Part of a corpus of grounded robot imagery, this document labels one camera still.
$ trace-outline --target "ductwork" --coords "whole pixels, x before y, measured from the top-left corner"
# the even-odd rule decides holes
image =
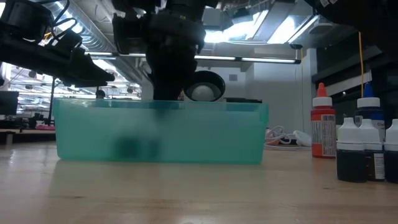
[[[55,3],[46,4],[45,6],[50,9],[54,16],[57,16],[66,1],[59,1]],[[92,52],[115,52],[116,48],[105,36],[104,34],[95,26],[94,22],[80,9],[80,7],[70,0],[70,5],[67,13],[65,13],[62,19],[66,19],[71,15],[78,21],[78,25],[83,29],[80,35],[83,37],[83,46]],[[133,67],[132,62],[126,60],[125,58],[117,58],[116,60],[107,60],[108,63],[113,64],[118,72],[124,76],[130,82],[142,83],[142,76],[145,76],[142,71],[138,68]]]

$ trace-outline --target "translucent plastic tub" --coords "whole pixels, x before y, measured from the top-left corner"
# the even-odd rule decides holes
[[[61,159],[260,164],[268,107],[55,99],[54,116]]]

